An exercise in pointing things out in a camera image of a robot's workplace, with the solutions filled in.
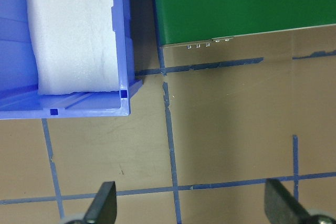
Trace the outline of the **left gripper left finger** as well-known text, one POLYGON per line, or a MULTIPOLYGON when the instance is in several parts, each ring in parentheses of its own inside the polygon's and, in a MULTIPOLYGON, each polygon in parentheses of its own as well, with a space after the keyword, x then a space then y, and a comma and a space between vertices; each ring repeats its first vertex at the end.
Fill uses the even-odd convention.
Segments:
POLYGON ((82 223, 114 224, 117 218, 115 182, 104 182, 86 211, 82 223))

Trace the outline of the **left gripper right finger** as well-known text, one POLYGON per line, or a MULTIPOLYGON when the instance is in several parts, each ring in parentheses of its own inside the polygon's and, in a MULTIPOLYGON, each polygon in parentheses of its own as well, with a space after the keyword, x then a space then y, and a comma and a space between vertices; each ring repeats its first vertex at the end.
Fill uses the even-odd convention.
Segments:
POLYGON ((264 211, 270 223, 314 223, 311 216, 277 179, 265 183, 264 211))

